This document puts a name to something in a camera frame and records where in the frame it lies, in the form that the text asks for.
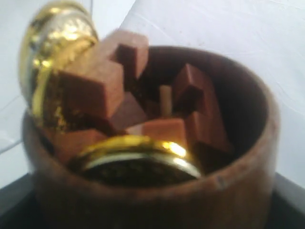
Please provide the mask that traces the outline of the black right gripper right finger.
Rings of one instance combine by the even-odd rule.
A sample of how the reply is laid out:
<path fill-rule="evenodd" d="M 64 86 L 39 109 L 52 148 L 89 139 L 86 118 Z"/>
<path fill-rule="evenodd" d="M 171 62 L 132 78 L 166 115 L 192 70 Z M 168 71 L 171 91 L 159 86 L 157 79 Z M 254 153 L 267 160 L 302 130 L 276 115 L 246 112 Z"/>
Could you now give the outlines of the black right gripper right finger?
<path fill-rule="evenodd" d="M 305 229 L 305 189 L 280 174 L 275 176 L 270 229 Z"/>

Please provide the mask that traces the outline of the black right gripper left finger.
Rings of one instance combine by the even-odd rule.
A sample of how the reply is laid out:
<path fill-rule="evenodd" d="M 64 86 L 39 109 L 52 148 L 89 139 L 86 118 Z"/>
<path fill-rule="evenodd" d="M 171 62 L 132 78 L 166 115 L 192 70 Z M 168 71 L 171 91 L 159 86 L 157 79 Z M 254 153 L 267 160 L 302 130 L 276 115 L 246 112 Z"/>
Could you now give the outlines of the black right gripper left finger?
<path fill-rule="evenodd" d="M 2 229 L 41 227 L 41 211 L 28 174 L 0 190 L 0 227 Z"/>

